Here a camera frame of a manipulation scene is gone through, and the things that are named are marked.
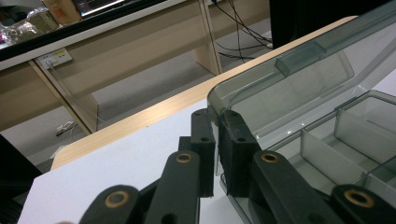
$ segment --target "electrical socket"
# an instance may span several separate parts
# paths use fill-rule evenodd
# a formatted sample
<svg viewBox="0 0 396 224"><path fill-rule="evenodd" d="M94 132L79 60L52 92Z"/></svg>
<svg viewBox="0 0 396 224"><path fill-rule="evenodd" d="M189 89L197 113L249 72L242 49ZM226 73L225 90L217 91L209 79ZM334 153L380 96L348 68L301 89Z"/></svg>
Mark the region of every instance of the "electrical socket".
<svg viewBox="0 0 396 224"><path fill-rule="evenodd" d="M40 56L37 59L45 69L49 69L51 68L51 65L54 67L56 65L71 61L72 57L66 49L58 49L51 53Z"/></svg>

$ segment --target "transparent plastic box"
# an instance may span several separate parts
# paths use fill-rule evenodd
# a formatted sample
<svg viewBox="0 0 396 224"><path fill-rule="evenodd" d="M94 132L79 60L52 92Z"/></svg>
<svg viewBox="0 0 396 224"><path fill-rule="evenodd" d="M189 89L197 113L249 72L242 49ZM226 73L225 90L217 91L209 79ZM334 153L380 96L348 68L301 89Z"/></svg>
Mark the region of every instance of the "transparent plastic box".
<svg viewBox="0 0 396 224"><path fill-rule="evenodd" d="M396 206L396 100L371 91L392 73L396 1L220 83L207 98L215 135L231 109L313 188L357 184ZM249 223L246 199L234 202Z"/></svg>

